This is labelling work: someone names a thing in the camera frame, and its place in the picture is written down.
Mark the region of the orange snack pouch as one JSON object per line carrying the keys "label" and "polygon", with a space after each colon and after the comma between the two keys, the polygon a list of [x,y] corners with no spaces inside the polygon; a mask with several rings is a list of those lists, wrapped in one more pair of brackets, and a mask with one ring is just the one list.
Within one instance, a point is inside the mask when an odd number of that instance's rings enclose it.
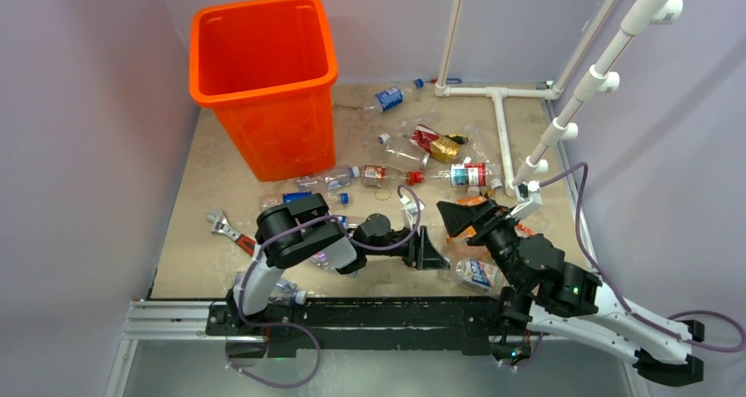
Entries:
{"label": "orange snack pouch", "polygon": [[[462,206],[476,206],[485,201],[486,201],[485,196],[480,195],[480,196],[459,199],[457,203]],[[531,228],[521,223],[516,224],[516,231],[520,237],[529,237],[529,236],[533,236],[536,234]],[[456,236],[447,235],[445,242],[447,244],[451,244],[459,239],[462,241],[465,241],[466,239],[472,237],[475,233],[476,231],[474,230],[474,228],[470,226]]]}

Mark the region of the white blue label bottle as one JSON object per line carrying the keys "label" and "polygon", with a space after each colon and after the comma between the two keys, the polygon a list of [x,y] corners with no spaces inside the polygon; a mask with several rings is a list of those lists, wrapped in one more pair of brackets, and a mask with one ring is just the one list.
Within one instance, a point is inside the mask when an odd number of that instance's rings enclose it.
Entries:
{"label": "white blue label bottle", "polygon": [[501,272],[496,266],[472,258],[457,263],[455,276],[459,286],[483,295],[494,294],[501,283]]}

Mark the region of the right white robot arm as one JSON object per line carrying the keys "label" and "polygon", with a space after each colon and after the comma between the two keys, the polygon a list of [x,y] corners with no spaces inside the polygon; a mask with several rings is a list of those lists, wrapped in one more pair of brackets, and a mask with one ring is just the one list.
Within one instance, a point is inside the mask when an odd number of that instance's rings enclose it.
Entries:
{"label": "right white robot arm", "polygon": [[528,328],[585,343],[659,385],[703,380],[704,363],[692,354],[693,344],[704,338],[701,322],[669,320],[617,297],[609,283],[567,262],[564,251],[543,235],[519,236],[516,220],[493,200],[436,206],[449,235],[474,229],[468,245],[484,246],[507,280],[494,308],[500,330]]}

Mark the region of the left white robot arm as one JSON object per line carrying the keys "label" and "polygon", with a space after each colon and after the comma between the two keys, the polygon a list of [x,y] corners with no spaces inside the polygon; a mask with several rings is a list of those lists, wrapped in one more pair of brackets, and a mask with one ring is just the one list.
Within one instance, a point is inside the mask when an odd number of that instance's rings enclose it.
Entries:
{"label": "left white robot arm", "polygon": [[232,304],[229,324],[242,335],[257,331],[271,291],[285,270],[317,254],[326,256],[341,275],[365,268],[370,255],[399,257],[406,266],[418,270],[450,269],[450,262],[432,244],[427,227],[420,224],[419,200],[413,196],[409,203],[417,213],[413,225],[400,230],[393,229],[390,219],[380,213],[349,227],[330,212],[320,194],[261,212],[252,261],[227,295]]}

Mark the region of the red cap small bottle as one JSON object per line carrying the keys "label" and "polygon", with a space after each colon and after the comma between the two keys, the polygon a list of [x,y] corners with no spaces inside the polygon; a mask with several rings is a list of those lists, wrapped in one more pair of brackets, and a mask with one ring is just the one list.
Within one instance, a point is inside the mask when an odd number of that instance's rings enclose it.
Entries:
{"label": "red cap small bottle", "polygon": [[425,181],[422,171],[402,171],[387,165],[365,165],[361,169],[364,187],[388,188],[398,185],[414,186]]}

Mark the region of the red white label bottle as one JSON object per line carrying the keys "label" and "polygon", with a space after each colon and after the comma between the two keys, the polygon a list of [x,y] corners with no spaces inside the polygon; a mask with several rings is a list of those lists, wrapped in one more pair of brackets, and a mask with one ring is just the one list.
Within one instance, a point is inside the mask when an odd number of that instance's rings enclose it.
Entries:
{"label": "red white label bottle", "polygon": [[502,187],[500,167],[485,162],[446,165],[442,169],[426,173],[425,183],[443,187]]}

